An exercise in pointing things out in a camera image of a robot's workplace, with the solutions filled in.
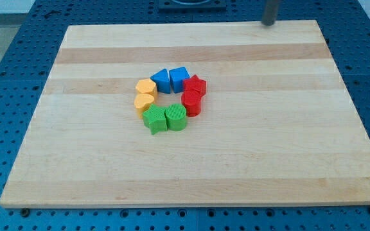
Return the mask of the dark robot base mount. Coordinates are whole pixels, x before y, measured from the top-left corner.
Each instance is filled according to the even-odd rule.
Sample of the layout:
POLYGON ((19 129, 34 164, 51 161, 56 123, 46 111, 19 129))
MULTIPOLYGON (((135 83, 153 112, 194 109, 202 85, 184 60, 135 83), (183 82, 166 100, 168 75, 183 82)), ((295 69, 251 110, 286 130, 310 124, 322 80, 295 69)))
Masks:
POLYGON ((157 0, 159 11, 225 10, 226 0, 157 0))

